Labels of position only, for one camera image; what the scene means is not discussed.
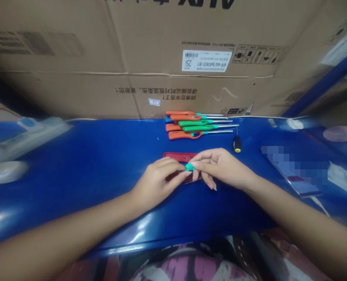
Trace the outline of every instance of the small sticker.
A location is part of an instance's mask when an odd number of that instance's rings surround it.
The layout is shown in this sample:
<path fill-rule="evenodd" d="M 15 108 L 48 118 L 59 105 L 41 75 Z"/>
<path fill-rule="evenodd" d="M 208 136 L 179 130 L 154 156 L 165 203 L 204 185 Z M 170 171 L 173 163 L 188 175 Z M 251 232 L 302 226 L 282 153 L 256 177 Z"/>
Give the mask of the small sticker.
<path fill-rule="evenodd" d="M 182 71 L 225 72 L 232 52 L 184 50 Z"/>
<path fill-rule="evenodd" d="M 338 65 L 344 58 L 347 57 L 347 35 L 338 42 L 331 51 L 320 61 L 321 64 L 329 66 Z"/>
<path fill-rule="evenodd" d="M 160 100 L 149 99 L 150 105 L 160 106 Z"/>

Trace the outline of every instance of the forearm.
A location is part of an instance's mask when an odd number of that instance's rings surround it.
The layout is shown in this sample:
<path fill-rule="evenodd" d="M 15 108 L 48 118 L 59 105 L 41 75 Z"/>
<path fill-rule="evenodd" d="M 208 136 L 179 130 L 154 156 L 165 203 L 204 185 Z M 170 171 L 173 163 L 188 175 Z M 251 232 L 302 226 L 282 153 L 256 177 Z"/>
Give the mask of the forearm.
<path fill-rule="evenodd" d="M 0 280 L 47 280 L 144 212 L 130 193 L 0 243 Z"/>
<path fill-rule="evenodd" d="M 329 277 L 347 280 L 347 228 L 256 176 L 245 192 Z"/>

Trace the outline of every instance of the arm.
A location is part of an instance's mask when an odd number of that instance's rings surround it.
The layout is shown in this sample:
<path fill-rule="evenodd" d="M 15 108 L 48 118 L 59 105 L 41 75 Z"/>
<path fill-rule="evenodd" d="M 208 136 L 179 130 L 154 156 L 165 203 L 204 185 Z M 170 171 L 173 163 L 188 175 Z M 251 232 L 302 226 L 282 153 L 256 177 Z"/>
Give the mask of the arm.
<path fill-rule="evenodd" d="M 162 202 L 191 173 L 165 157 L 149 165 L 132 191 L 0 243 L 0 280 L 47 280 L 122 225 Z"/>
<path fill-rule="evenodd" d="M 203 151 L 191 162 L 211 189 L 216 189 L 214 176 L 246 192 L 319 269 L 335 280 L 347 280 L 346 227 L 257 176 L 222 148 Z M 194 171 L 194 180 L 198 173 Z"/>

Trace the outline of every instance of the mobile phone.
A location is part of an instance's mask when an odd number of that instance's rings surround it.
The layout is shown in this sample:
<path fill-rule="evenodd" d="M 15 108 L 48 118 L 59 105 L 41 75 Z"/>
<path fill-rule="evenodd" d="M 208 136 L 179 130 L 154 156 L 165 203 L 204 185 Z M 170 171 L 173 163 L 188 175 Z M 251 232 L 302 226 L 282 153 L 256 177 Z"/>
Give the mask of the mobile phone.
<path fill-rule="evenodd" d="M 285 178 L 293 190 L 301 197 L 310 197 L 322 195 L 322 191 L 316 186 L 305 179 L 304 169 L 295 169 L 300 165 L 295 165 L 286 153 L 283 153 L 281 147 L 277 146 L 261 146 L 262 154 L 269 160 L 269 162 L 279 171 Z"/>

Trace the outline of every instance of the yellow screwdriver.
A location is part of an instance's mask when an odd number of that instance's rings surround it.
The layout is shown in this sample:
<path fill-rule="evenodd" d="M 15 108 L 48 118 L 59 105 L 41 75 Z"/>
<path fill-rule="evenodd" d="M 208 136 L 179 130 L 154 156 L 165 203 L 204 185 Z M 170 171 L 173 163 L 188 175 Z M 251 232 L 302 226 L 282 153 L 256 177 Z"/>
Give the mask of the yellow screwdriver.
<path fill-rule="evenodd" d="M 240 136 L 238 135 L 238 127 L 236 127 L 235 141 L 233 142 L 233 149 L 236 153 L 240 153 L 242 148 L 242 143 Z"/>

